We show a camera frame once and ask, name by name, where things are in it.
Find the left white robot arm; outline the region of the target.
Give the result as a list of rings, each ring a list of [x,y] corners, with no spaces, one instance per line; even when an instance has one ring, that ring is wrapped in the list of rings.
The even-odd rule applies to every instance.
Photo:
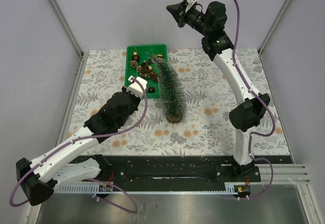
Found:
[[[136,83],[123,87],[68,139],[32,160],[20,159],[16,163],[17,184],[10,195],[10,205],[16,206],[14,196],[19,187],[26,196],[22,204],[36,206],[48,200],[63,186],[81,180],[108,179],[110,163],[100,154],[79,164],[71,161],[109,137],[124,134],[139,126],[144,115],[133,126],[122,129],[128,118],[138,110],[140,101],[148,101],[145,90],[144,85]]]

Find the small green christmas tree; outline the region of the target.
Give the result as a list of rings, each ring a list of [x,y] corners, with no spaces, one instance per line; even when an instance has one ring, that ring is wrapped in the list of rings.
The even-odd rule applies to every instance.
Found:
[[[162,57],[152,56],[158,69],[158,87],[166,120],[180,123],[186,113],[186,95],[175,68]]]

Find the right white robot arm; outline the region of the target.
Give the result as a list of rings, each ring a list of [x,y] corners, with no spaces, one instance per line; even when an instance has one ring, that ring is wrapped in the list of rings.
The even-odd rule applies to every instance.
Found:
[[[168,5],[166,10],[179,27],[189,25],[203,35],[203,51],[225,75],[234,93],[237,106],[229,113],[231,124],[236,129],[234,162],[220,173],[224,179],[244,181],[257,171],[249,137],[263,118],[270,96],[261,94],[242,70],[234,45],[224,30],[227,21],[225,4],[211,2],[206,12],[201,12],[196,5],[183,1]]]

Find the green plastic tray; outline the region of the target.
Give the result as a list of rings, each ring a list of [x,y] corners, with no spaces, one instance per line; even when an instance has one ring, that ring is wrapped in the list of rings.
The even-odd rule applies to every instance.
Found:
[[[129,77],[141,77],[147,81],[146,91],[149,99],[158,99],[158,69],[151,56],[162,57],[167,60],[167,46],[159,45],[140,45],[128,46],[126,49],[126,65],[124,85],[129,86]]]

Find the brown ribbon bow cluster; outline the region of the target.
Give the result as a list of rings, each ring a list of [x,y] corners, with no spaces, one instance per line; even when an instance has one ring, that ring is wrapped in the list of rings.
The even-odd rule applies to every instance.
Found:
[[[152,66],[150,63],[143,62],[137,67],[138,73],[141,75],[142,78],[147,79],[150,78],[152,81],[158,81],[158,74],[153,71],[148,70],[148,66]]]

